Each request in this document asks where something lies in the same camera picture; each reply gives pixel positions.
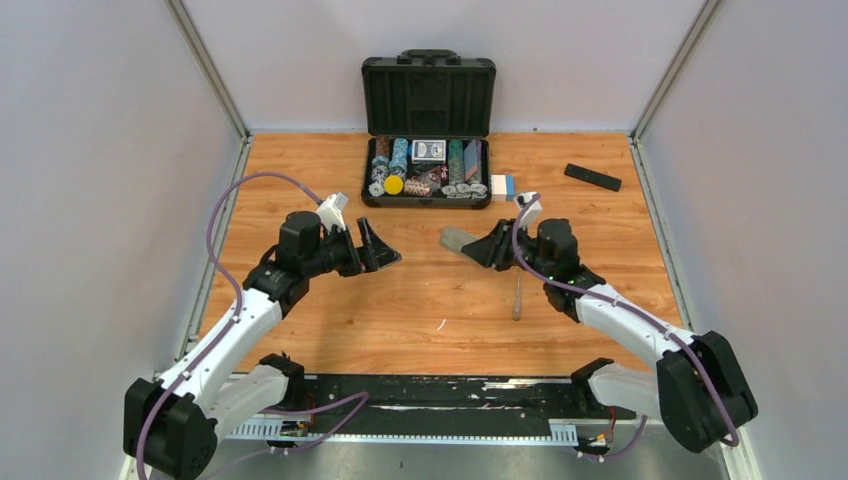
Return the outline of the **grey remote control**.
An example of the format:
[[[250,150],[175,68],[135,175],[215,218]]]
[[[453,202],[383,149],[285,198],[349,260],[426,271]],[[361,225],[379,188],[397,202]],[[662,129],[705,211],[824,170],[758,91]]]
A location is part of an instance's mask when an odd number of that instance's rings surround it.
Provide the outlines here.
[[[463,252],[463,248],[478,240],[477,237],[458,227],[447,226],[441,231],[439,245],[459,257],[471,260],[471,257]]]

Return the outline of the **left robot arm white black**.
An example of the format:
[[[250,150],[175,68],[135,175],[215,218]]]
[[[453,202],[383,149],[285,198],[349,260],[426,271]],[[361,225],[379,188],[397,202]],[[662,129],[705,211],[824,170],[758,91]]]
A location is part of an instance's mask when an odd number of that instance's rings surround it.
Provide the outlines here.
[[[196,479],[219,443],[260,411],[298,411],[306,400],[303,368],[270,354],[231,383],[234,368],[306,295],[313,278],[372,273],[401,260],[368,220],[357,221],[355,246],[337,214],[296,211],[278,241],[236,288],[227,313],[202,340],[157,380],[137,379],[124,397],[123,450],[138,469],[173,479]]]

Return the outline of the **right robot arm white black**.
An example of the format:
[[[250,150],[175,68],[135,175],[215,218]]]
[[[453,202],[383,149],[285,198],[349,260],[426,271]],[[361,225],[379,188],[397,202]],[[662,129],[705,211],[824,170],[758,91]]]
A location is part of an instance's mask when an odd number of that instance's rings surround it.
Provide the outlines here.
[[[516,220],[499,221],[482,238],[446,228],[440,243],[484,268],[523,268],[543,281],[556,311],[606,334],[652,368],[647,374],[598,359],[575,371],[571,403],[580,415],[623,407],[662,421],[694,453],[718,442],[737,446],[739,427],[757,416],[730,342],[715,331],[678,328],[624,299],[581,262],[568,220],[544,220],[536,235]]]

